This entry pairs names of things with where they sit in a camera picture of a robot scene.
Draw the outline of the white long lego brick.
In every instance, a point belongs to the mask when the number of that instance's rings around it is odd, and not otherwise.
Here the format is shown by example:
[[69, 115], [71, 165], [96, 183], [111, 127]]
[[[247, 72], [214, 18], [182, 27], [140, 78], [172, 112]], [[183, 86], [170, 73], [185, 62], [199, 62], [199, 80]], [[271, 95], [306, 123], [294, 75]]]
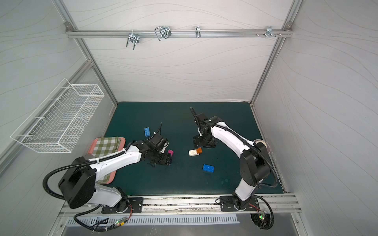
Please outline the white long lego brick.
[[192, 157], [192, 156], [197, 156], [199, 155], [199, 153], [197, 152], [196, 149], [193, 149], [193, 150], [189, 150], [189, 156]]

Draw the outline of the dark blue long lego brick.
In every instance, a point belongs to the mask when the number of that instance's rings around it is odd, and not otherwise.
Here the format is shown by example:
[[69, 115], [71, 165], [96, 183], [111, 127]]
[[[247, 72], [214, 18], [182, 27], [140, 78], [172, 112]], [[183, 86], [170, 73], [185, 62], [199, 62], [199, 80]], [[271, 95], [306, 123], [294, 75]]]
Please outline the dark blue long lego brick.
[[208, 173], [214, 173], [215, 167], [211, 166], [211, 165], [204, 164], [202, 170], [205, 171], [205, 172], [208, 172]]

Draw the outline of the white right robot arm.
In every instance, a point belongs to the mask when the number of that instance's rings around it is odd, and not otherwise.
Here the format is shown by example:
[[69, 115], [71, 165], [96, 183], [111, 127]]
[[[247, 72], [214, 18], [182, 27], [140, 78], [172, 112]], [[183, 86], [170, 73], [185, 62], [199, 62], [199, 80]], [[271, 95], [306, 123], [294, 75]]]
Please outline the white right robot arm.
[[205, 114], [197, 114], [190, 108], [198, 129], [194, 136], [195, 148], [215, 148], [221, 141], [239, 158], [241, 181], [233, 193], [234, 205], [241, 208], [249, 201], [263, 181], [274, 173], [272, 163], [268, 159], [268, 145], [245, 139], [219, 117], [207, 118]]

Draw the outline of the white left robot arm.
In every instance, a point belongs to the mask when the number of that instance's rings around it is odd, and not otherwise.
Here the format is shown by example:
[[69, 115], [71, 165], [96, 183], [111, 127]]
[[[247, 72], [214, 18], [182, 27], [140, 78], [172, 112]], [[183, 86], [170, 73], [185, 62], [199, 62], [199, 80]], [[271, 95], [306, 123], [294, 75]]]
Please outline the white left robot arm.
[[116, 187], [98, 184], [98, 181], [139, 161], [169, 166], [172, 156], [166, 150], [168, 145], [166, 138], [155, 134], [149, 139], [131, 142], [121, 151], [101, 158], [77, 158], [63, 175], [58, 187], [71, 209], [94, 204], [110, 207], [113, 212], [125, 212], [130, 204], [126, 193]]

